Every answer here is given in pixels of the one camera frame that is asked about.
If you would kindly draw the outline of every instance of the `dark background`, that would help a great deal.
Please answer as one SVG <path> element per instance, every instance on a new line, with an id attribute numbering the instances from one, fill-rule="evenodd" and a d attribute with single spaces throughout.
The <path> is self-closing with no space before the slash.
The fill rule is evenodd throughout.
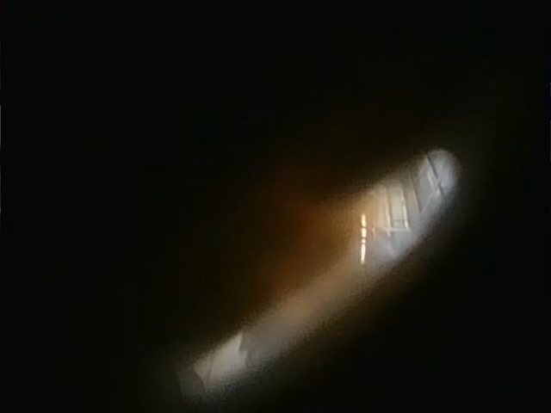
<path id="1" fill-rule="evenodd" d="M 473 193 L 427 281 L 377 330 L 248 408 L 545 411 L 548 58 L 536 21 L 212 7 L 6 8 L 15 406 L 183 409 L 171 349 L 209 343 L 269 300 L 246 269 L 251 227 L 277 218 L 248 220 L 258 211 L 242 201 L 263 176 L 291 165 L 326 200 L 441 145 Z"/>

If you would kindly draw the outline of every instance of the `blurry object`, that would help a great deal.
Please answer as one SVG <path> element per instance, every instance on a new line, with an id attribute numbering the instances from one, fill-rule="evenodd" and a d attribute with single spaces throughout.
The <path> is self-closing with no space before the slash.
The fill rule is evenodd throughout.
<path id="1" fill-rule="evenodd" d="M 179 366 L 184 377 L 183 393 L 215 395 L 321 331 L 327 321 L 343 313 L 352 299 L 387 274 L 422 240 L 427 228 L 437 221 L 437 213 L 443 210 L 456 181 L 452 156 L 446 151 L 430 151 L 375 184 L 366 194 L 358 194 L 353 202 L 344 202 L 347 207 L 339 210 L 342 222 L 347 222 L 348 216 L 357 222 L 357 232 L 344 249 L 348 252 L 238 334 Z M 317 255 L 319 260 L 323 258 L 319 251 Z M 292 275 L 300 268 L 288 271 Z M 202 385 L 197 385 L 198 380 L 192 383 L 192 376 L 199 376 Z"/>

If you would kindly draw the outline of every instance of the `opening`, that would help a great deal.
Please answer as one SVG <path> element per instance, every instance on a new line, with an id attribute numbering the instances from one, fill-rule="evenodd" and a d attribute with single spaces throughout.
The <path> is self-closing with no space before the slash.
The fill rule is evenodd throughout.
<path id="1" fill-rule="evenodd" d="M 178 366 L 185 396 L 216 396 L 343 315 L 346 303 L 360 299 L 359 292 L 437 223 L 455 191 L 457 171 L 448 152 L 428 151 L 340 204 L 338 213 L 352 217 L 356 229 L 337 262 L 225 342 Z"/>

